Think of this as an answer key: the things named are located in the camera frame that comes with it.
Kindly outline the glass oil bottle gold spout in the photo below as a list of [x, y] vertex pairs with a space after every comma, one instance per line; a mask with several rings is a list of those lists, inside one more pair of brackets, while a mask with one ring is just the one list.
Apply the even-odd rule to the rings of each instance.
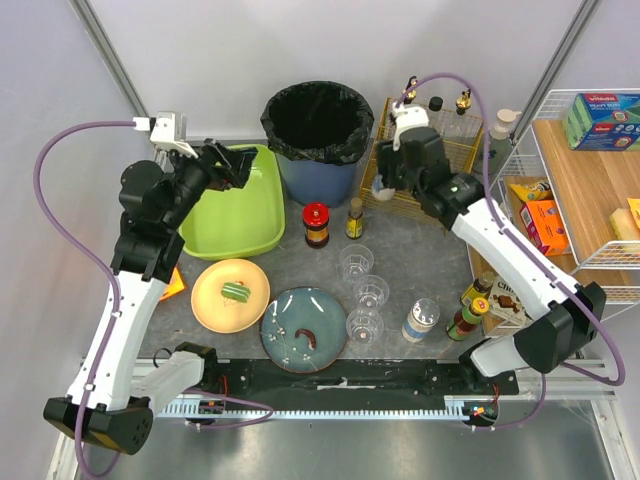
[[451, 115], [445, 129], [446, 139], [462, 143], [466, 133], [466, 114], [472, 106], [472, 90], [466, 88], [455, 101], [455, 112]]

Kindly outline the silver lid spice jar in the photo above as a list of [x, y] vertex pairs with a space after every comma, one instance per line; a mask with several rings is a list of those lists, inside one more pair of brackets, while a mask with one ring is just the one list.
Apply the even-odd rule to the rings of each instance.
[[371, 184], [371, 194], [377, 201], [388, 202], [394, 197], [395, 192], [396, 190], [394, 188], [384, 185], [381, 174], [376, 174], [374, 176]]

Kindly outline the blue label silver lid jar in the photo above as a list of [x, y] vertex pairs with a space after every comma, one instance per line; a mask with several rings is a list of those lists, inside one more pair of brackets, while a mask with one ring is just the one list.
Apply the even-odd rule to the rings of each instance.
[[439, 318], [437, 303], [429, 298], [421, 298], [410, 308], [402, 326], [402, 335], [411, 343], [421, 342], [438, 323]]

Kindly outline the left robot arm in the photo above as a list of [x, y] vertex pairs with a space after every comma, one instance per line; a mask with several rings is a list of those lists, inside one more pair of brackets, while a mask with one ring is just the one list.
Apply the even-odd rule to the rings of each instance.
[[154, 418], [191, 388], [217, 388], [212, 347], [180, 344], [170, 358], [133, 381], [149, 320], [184, 247], [179, 227], [207, 189], [243, 188], [258, 156], [255, 147], [209, 141], [168, 157], [172, 171], [151, 160], [122, 173], [120, 236], [106, 272], [110, 289], [99, 328], [81, 371], [63, 397], [47, 400], [46, 421], [80, 444], [136, 454]]

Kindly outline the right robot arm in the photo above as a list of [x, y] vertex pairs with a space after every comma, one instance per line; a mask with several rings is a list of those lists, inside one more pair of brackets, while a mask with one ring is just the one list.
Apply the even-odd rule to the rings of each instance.
[[508, 339], [472, 348], [482, 376], [530, 367], [547, 374], [596, 336], [605, 302], [595, 282], [580, 284], [524, 237], [471, 174], [454, 174], [430, 127], [410, 128], [376, 146], [384, 187], [405, 190], [423, 212], [464, 240], [506, 281], [531, 324]]

